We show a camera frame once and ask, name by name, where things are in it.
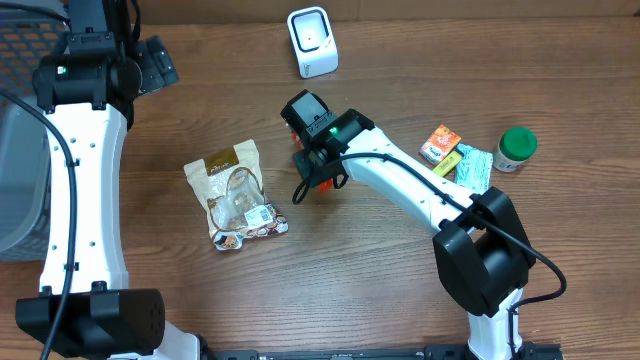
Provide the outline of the green lid jar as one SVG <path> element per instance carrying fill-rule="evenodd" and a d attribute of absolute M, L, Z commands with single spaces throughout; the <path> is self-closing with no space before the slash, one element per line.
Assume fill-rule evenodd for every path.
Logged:
<path fill-rule="evenodd" d="M 506 131 L 493 153 L 493 166 L 502 172 L 521 168 L 537 151 L 538 139 L 526 127 L 512 127 Z"/>

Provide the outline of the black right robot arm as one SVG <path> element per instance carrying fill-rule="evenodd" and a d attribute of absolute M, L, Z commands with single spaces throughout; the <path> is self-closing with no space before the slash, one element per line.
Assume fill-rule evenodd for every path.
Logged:
<path fill-rule="evenodd" d="M 281 116 L 301 144 L 293 203 L 325 182 L 340 189 L 353 180 L 384 195 L 431 236 L 440 282 L 468 314 L 468 358 L 518 358 L 523 341 L 512 307 L 536 259 L 509 197 L 495 187 L 477 194 L 435 174 L 365 115 L 336 115 L 308 90 Z"/>

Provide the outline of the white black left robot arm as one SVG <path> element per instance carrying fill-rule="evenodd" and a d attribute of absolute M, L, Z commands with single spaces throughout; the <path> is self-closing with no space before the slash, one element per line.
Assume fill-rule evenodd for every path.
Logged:
<path fill-rule="evenodd" d="M 129 285 L 119 175 L 135 100 L 174 84 L 162 41 L 140 36 L 134 0 L 71 1 L 62 49 L 33 73 L 30 113 L 50 146 L 50 232 L 39 293 L 16 303 L 43 354 L 85 359 L 206 359 L 204 340 L 166 318 L 161 293 Z"/>

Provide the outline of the beige PanTree snack pouch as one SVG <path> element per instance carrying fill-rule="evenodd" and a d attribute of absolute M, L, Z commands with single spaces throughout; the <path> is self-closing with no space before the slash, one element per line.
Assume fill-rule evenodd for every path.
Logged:
<path fill-rule="evenodd" d="M 239 250 L 248 240 L 289 230 L 264 191 L 260 154 L 252 139 L 188 163 L 184 172 L 206 212 L 217 250 Z"/>

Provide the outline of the red Nescafe coffee stick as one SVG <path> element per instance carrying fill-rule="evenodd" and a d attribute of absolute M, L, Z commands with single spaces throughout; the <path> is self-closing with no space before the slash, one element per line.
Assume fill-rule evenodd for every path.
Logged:
<path fill-rule="evenodd" d="M 291 134 L 291 138 L 292 138 L 293 143 L 296 145 L 296 147 L 297 147 L 299 150 L 302 150 L 302 149 L 303 149 L 303 144 L 302 144 L 302 142 L 301 142 L 301 140 L 300 140 L 299 136 L 298 136 L 297 134 L 295 134 L 295 133 L 292 133 L 292 134 Z M 326 181 L 324 181 L 324 182 L 320 183 L 320 184 L 316 187 L 316 189 L 317 189 L 317 191 L 318 191 L 319 193 L 326 193 L 326 192 L 327 192 L 327 191 L 329 191 L 332 187 L 333 187 L 333 180 L 332 180 L 332 179 L 329 179 L 329 180 L 326 180 Z"/>

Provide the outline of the teal tissue pack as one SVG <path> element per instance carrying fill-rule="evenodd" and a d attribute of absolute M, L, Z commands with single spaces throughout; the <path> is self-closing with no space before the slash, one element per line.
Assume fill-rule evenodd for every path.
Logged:
<path fill-rule="evenodd" d="M 456 149 L 462 159 L 455 167 L 454 182 L 474 193 L 484 194 L 490 187 L 493 155 L 462 143 Z"/>

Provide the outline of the yellow black marker pen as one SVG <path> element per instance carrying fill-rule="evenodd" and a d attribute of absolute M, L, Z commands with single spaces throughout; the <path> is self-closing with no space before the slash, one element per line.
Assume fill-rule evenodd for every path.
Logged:
<path fill-rule="evenodd" d="M 447 176 L 461 162 L 464 155 L 458 150 L 453 149 L 438 165 L 433 168 L 433 172 L 441 177 Z"/>

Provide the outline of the orange snack box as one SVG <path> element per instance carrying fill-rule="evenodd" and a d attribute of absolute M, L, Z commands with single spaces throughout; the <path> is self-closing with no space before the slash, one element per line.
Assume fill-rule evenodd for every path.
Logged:
<path fill-rule="evenodd" d="M 436 128 L 419 153 L 433 165 L 438 165 L 458 145 L 461 137 L 444 124 Z"/>

